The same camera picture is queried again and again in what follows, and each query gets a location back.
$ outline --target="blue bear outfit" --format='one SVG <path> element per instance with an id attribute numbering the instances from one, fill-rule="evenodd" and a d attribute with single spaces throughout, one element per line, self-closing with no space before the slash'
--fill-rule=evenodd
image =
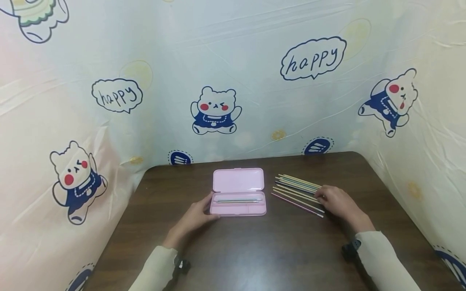
<path id="1" fill-rule="evenodd" d="M 370 106 L 372 109 L 377 110 L 385 120 L 390 121 L 391 129 L 395 129 L 400 119 L 400 114 L 392 107 L 389 102 L 390 97 L 387 95 L 387 92 L 384 90 L 378 94 L 372 95 L 370 100 L 364 103 L 367 106 Z"/>
<path id="2" fill-rule="evenodd" d="M 209 118 L 208 115 L 202 112 L 199 112 L 194 119 L 195 119 L 194 125 L 197 125 L 199 127 L 209 128 L 209 129 L 219 129 L 221 127 L 230 127 L 234 125 L 230 113 L 227 115 L 221 116 L 219 119 L 215 119 L 215 118 Z"/>
<path id="3" fill-rule="evenodd" d="M 68 206 L 68 215 L 71 215 L 76 210 L 80 209 L 94 194 L 97 192 L 97 188 L 102 185 L 102 178 L 96 174 L 92 169 L 90 171 L 89 182 L 82 186 L 79 185 L 73 189 L 67 189 L 66 206 Z M 87 195 L 86 192 L 91 189 L 91 195 Z"/>

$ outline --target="human hand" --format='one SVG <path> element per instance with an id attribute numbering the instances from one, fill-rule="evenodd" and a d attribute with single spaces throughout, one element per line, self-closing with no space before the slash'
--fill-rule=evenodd
<path id="1" fill-rule="evenodd" d="M 375 231 L 369 216 L 356 205 L 354 200 L 338 187 L 323 185 L 314 195 L 332 214 L 342 218 L 355 233 Z"/>
<path id="2" fill-rule="evenodd" d="M 201 201 L 194 202 L 177 224 L 168 232 L 167 238 L 162 244 L 168 249 L 177 249 L 183 239 L 193 230 L 198 229 L 209 221 L 220 218 L 218 214 L 207 215 L 204 213 L 212 199 L 213 192 Z"/>

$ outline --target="yellow circle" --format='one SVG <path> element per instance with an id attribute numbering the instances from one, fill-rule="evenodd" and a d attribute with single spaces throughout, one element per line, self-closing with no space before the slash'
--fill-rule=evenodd
<path id="1" fill-rule="evenodd" d="M 153 76 L 151 67 L 145 61 L 133 61 L 120 71 L 120 78 L 136 81 L 143 91 L 151 86 Z"/>
<path id="2" fill-rule="evenodd" d="M 282 129 L 279 129 L 279 130 L 276 130 L 272 133 L 272 136 L 270 137 L 273 141 L 279 141 L 280 139 L 283 139 L 287 136 L 287 133 L 282 130 Z"/>
<path id="3" fill-rule="evenodd" d="M 372 26 L 365 18 L 356 19 L 343 28 L 339 35 L 346 40 L 343 60 L 349 60 L 357 55 L 366 45 Z"/>
<path id="4" fill-rule="evenodd" d="M 134 156 L 130 159 L 130 164 L 132 165 L 139 165 L 142 162 L 144 162 L 144 159 L 141 156 Z"/>
<path id="5" fill-rule="evenodd" d="M 409 193 L 411 194 L 411 196 L 413 196 L 414 198 L 416 198 L 418 200 L 422 200 L 423 196 L 422 196 L 421 188 L 416 183 L 409 182 L 408 183 L 408 190 L 409 190 Z"/>

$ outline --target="beige sleeve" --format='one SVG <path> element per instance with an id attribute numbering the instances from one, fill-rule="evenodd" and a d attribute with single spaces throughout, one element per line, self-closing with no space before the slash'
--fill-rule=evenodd
<path id="1" fill-rule="evenodd" d="M 356 239 L 361 242 L 357 250 L 359 258 L 379 291 L 420 291 L 381 232 L 361 232 Z"/>
<path id="2" fill-rule="evenodd" d="M 129 291 L 162 291 L 172 279 L 177 254 L 174 249 L 156 247 Z"/>

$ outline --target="brown table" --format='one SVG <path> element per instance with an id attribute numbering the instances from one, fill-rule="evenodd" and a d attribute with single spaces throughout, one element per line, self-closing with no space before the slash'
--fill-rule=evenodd
<path id="1" fill-rule="evenodd" d="M 342 228 L 270 195 L 277 174 L 346 190 L 391 241 L 423 291 L 462 290 L 453 274 L 365 159 L 345 152 L 148 170 L 99 259 L 86 291 L 127 291 L 154 247 L 192 202 L 212 188 L 216 169 L 259 167 L 265 173 L 267 214 L 224 217 L 184 251 L 192 268 L 173 290 L 369 290 L 355 264 L 344 261 Z"/>

